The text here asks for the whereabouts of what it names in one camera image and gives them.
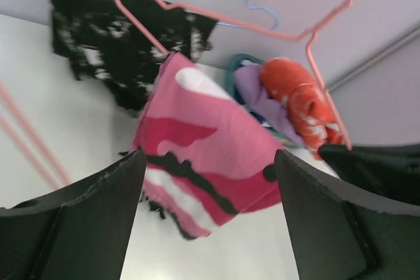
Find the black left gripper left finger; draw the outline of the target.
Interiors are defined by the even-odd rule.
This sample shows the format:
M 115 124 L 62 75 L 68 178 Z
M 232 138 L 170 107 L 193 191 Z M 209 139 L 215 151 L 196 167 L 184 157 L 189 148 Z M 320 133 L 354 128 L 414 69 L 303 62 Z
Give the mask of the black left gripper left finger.
M 119 279 L 146 158 L 134 151 L 64 188 L 1 209 L 2 279 Z

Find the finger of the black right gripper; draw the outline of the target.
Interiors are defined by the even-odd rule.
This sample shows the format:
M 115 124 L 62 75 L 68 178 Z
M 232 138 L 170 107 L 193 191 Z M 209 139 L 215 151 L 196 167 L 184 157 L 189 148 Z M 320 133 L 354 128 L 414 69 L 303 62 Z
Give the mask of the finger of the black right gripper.
M 363 190 L 419 204 L 419 144 L 353 146 L 324 144 L 318 155 L 344 181 Z

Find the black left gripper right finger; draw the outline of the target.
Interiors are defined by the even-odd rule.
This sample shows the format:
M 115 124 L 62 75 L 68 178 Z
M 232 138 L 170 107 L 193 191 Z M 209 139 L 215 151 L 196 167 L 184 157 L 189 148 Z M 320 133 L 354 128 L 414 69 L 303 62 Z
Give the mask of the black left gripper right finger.
M 419 206 L 327 174 L 288 151 L 275 173 L 300 279 L 418 279 Z

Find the orange trousers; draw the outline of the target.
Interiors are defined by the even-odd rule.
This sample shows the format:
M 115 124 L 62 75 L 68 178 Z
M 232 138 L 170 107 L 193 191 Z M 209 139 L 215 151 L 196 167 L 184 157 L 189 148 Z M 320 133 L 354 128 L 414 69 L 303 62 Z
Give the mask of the orange trousers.
M 318 149 L 324 144 L 343 143 L 326 98 L 304 66 L 288 58 L 273 58 L 262 65 L 259 78 L 269 96 L 282 103 L 295 131 L 315 159 L 321 159 Z

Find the pink patterned trousers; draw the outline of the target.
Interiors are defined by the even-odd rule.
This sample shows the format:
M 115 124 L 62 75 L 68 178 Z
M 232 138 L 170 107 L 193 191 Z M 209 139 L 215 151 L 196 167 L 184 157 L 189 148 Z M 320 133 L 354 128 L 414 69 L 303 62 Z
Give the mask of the pink patterned trousers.
M 133 146 L 147 159 L 144 195 L 187 240 L 281 201 L 281 144 L 181 53 L 161 65 Z

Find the purple trousers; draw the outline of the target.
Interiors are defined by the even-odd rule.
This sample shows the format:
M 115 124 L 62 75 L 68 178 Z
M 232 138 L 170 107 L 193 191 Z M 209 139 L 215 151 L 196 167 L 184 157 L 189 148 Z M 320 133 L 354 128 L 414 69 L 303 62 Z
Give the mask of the purple trousers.
M 286 137 L 297 146 L 304 147 L 305 143 L 289 120 L 283 104 L 271 99 L 261 83 L 259 79 L 261 70 L 261 65 L 251 64 L 234 71 L 235 86 L 242 100 L 251 112 L 261 116 L 280 136 Z

